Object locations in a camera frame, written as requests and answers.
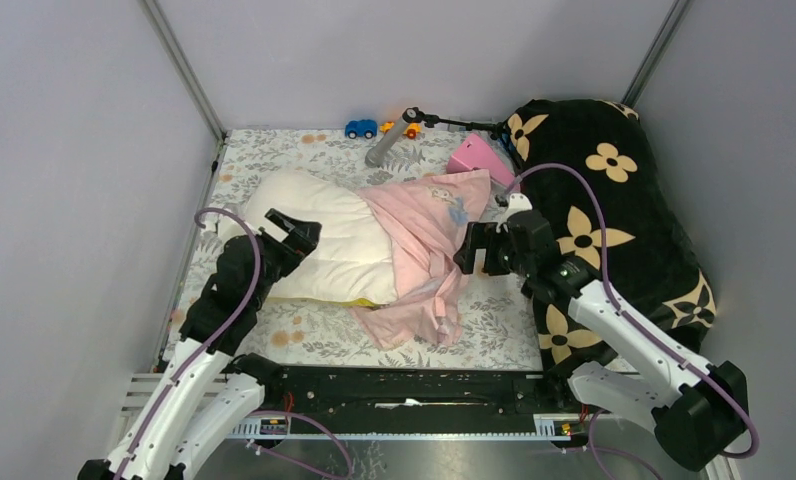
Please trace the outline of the pink pillow with princess print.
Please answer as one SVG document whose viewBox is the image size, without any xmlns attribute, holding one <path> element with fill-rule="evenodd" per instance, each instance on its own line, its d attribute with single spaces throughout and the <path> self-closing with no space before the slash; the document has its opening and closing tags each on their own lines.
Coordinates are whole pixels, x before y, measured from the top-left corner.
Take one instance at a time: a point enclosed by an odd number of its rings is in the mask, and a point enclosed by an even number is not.
<svg viewBox="0 0 796 480">
<path fill-rule="evenodd" d="M 480 219 L 491 193 L 487 171 L 383 184 L 358 194 L 392 243 L 398 298 L 352 316 L 380 350 L 418 337 L 451 346 L 462 334 L 458 299 L 468 283 L 453 261 L 467 226 Z"/>
</svg>

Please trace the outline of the white pillow with yellow edge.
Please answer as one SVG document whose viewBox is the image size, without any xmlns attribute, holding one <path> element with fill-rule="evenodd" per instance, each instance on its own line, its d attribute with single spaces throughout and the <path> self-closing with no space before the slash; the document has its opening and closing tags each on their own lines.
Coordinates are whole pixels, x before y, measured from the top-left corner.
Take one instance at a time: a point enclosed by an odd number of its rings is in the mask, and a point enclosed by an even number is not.
<svg viewBox="0 0 796 480">
<path fill-rule="evenodd" d="M 260 181 L 236 215 L 252 230 L 286 237 L 270 209 L 322 225 L 317 248 L 270 291 L 274 299 L 381 306 L 398 299 L 392 240 L 356 193 L 302 171 L 279 170 Z"/>
</svg>

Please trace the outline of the black blanket with yellow flowers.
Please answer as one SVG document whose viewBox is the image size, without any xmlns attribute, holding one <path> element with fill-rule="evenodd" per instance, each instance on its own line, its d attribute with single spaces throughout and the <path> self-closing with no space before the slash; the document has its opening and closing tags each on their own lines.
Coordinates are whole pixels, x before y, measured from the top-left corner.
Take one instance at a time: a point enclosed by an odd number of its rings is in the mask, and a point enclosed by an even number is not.
<svg viewBox="0 0 796 480">
<path fill-rule="evenodd" d="M 531 100 L 504 122 L 521 192 L 549 221 L 560 251 L 694 352 L 714 325 L 716 299 L 692 244 L 658 185 L 639 114 L 622 103 Z"/>
</svg>

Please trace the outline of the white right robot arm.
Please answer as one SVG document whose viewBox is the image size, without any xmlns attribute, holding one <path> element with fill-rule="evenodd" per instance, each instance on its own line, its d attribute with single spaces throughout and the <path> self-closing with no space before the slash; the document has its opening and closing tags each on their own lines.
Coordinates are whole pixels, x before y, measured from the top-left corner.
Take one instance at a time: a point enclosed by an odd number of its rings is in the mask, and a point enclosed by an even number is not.
<svg viewBox="0 0 796 480">
<path fill-rule="evenodd" d="M 533 298 L 556 306 L 595 333 L 638 372 L 632 379 L 596 362 L 552 379 L 549 402 L 571 412 L 582 403 L 612 412 L 654 434 L 664 452 L 690 471 L 703 469 L 749 434 L 744 457 L 757 453 L 759 433 L 749 415 L 747 380 L 733 363 L 719 366 L 660 330 L 615 290 L 606 274 L 563 255 L 536 210 L 499 222 L 471 222 L 454 256 L 472 271 L 483 251 L 487 274 L 515 274 Z"/>
</svg>

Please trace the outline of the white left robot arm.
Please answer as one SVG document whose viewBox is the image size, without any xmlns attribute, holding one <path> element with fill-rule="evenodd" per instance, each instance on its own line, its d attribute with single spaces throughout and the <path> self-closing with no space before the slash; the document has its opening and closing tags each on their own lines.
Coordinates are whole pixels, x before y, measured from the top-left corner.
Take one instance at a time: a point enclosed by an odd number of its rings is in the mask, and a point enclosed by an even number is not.
<svg viewBox="0 0 796 480">
<path fill-rule="evenodd" d="M 249 413 L 283 401 L 280 366 L 257 354 L 235 356 L 272 287 L 318 246 L 322 226 L 275 209 L 274 238 L 218 209 L 242 232 L 224 243 L 187 311 L 162 378 L 131 428 L 104 459 L 88 460 L 81 479 L 192 479 Z"/>
</svg>

